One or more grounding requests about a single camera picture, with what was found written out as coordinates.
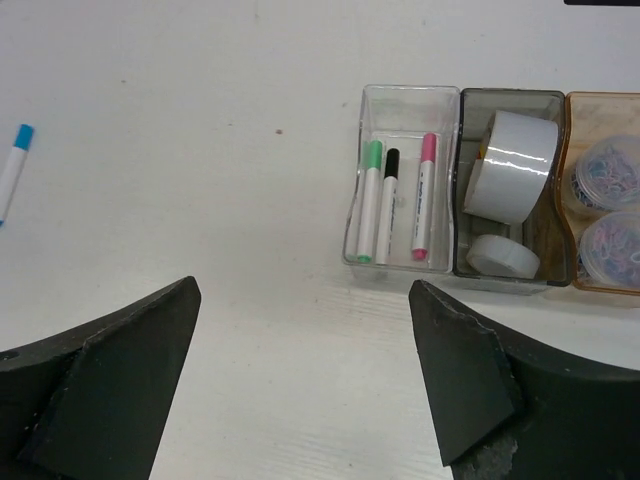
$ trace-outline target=green marker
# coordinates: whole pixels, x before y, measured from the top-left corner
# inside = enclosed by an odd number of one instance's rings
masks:
[[[365,175],[362,217],[358,236],[358,261],[371,263],[373,239],[376,227],[378,195],[380,194],[380,167],[382,166],[382,142],[374,140],[369,144],[367,173]]]

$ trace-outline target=small tape roll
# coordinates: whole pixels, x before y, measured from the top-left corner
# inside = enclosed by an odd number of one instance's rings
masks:
[[[497,111],[471,172],[465,213],[523,223],[542,193],[557,146],[555,122]]]
[[[527,247],[497,235],[479,236],[467,262],[484,275],[533,278],[540,268],[540,259]]]

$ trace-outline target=round plastic container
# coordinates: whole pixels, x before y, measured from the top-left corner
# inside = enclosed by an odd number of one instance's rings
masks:
[[[597,283],[640,289],[640,213],[610,213],[580,239],[580,261]]]
[[[640,207],[640,137],[599,141],[564,178],[563,203],[575,213],[600,216]]]

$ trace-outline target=blue marker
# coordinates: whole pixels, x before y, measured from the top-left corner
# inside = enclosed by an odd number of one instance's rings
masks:
[[[9,153],[9,158],[7,159],[2,176],[0,176],[0,226],[7,219],[9,205],[11,205],[13,192],[18,184],[18,178],[20,178],[24,161],[27,159],[27,152],[29,151],[32,137],[33,127],[20,125],[18,136],[13,143],[13,148],[11,149],[11,153]]]

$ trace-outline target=black marker cap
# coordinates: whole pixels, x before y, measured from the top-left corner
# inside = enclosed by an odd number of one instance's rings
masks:
[[[384,178],[398,178],[398,165],[400,164],[400,152],[392,148],[387,152],[387,164],[384,167]]]

